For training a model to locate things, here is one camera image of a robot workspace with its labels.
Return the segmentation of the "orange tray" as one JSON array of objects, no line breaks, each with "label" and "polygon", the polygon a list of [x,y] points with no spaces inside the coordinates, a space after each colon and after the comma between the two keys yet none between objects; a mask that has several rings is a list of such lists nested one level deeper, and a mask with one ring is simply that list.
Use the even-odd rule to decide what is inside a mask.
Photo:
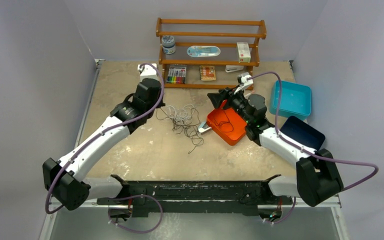
[{"label": "orange tray", "polygon": [[211,111],[206,122],[228,145],[235,146],[246,135],[247,123],[232,108],[223,109],[225,103]]}]

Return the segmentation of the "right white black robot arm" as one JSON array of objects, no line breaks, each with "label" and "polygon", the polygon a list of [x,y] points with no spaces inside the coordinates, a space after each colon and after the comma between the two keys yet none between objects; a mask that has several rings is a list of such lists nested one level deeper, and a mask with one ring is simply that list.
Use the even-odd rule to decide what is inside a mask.
[{"label": "right white black robot arm", "polygon": [[266,117],[266,100],[259,94],[244,96],[242,90],[220,89],[207,94],[215,109],[233,110],[245,122],[247,137],[260,147],[267,148],[295,167],[294,177],[275,176],[261,189],[260,196],[268,204],[280,198],[297,197],[315,207],[344,189],[339,170],[326,158],[327,149],[314,149],[301,145],[285,135]]}]

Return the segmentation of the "light blue tray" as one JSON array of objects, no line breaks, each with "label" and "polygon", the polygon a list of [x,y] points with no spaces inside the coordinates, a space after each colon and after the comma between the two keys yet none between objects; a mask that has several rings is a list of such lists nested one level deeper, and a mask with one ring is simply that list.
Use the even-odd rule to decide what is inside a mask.
[{"label": "light blue tray", "polygon": [[280,117],[288,118],[295,116],[298,119],[305,121],[312,111],[312,90],[309,86],[281,81],[281,101],[280,107],[277,108],[279,101],[280,85],[276,81],[271,89],[270,103],[268,105],[269,112]]}]

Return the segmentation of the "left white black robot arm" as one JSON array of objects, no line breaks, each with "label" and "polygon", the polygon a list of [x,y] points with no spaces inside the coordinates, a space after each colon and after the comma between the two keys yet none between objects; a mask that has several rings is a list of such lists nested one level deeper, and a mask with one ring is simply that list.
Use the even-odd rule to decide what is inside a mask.
[{"label": "left white black robot arm", "polygon": [[144,125],[155,109],[164,106],[163,95],[163,83],[153,78],[143,79],[136,91],[116,105],[84,142],[60,159],[48,158],[43,163],[47,214],[59,210],[50,209],[52,197],[69,211],[90,199],[110,198],[118,205],[128,201],[129,191],[119,177],[87,178],[87,174],[109,150]]}]

